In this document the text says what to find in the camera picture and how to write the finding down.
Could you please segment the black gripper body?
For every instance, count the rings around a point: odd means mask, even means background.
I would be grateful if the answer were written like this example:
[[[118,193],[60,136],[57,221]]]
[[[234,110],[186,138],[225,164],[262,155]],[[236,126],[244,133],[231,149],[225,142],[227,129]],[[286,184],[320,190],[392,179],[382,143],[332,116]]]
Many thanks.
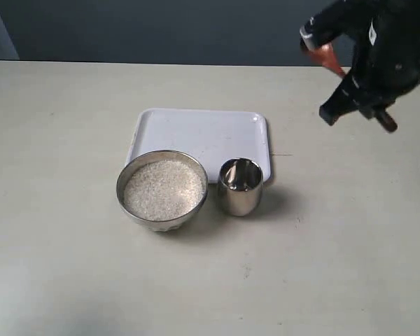
[[[420,84],[420,1],[334,1],[309,28],[318,48],[341,35],[353,40],[358,111],[386,109]]]

